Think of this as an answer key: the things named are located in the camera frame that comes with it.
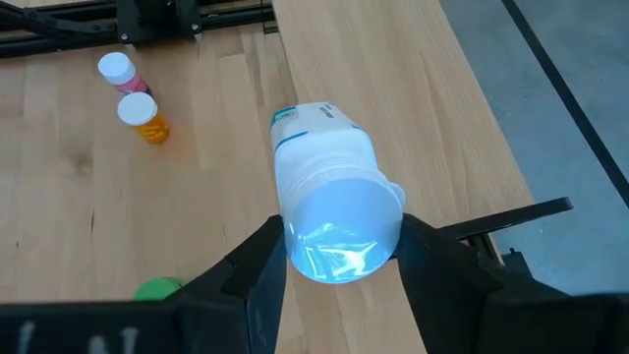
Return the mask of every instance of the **wooden surface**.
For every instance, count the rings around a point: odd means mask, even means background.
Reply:
[[[172,125],[161,147],[96,72],[122,47],[0,61],[0,300],[124,299],[216,263],[279,211],[268,120],[298,100],[363,125],[435,226],[532,201],[436,0],[274,5],[288,63],[258,25],[133,54]],[[343,286],[289,274],[278,353],[422,350],[396,264]]]

